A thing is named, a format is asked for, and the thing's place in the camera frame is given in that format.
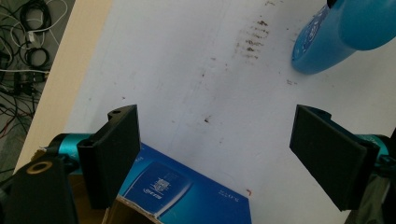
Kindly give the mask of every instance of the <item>cardboard box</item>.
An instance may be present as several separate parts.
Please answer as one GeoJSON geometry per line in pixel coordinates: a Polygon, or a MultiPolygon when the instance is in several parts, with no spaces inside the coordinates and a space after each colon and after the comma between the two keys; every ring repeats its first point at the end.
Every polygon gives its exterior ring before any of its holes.
{"type": "Polygon", "coordinates": [[[250,224],[248,199],[142,144],[104,223],[250,224]]]}

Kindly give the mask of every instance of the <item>blue plastic container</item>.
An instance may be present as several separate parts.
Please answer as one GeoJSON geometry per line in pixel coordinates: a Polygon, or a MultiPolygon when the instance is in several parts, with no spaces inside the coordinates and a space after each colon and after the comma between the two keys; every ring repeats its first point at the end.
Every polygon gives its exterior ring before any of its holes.
{"type": "Polygon", "coordinates": [[[300,32],[291,64],[301,73],[315,74],[394,36],[396,0],[337,0],[324,6],[300,32]]]}

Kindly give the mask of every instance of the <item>blue box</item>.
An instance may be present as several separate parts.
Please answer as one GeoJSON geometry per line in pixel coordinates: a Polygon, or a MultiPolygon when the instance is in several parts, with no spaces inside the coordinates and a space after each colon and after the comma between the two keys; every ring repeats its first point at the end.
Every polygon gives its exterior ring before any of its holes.
{"type": "Polygon", "coordinates": [[[118,201],[153,223],[251,223],[246,197],[144,144],[118,201]]]}

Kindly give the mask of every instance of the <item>blue bottle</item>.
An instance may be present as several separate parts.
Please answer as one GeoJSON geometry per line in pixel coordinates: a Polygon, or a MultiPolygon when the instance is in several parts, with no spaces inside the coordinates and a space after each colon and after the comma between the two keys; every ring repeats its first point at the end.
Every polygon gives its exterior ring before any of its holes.
{"type": "Polygon", "coordinates": [[[396,0],[328,0],[297,37],[291,65],[301,73],[315,74],[394,36],[396,0]]]}

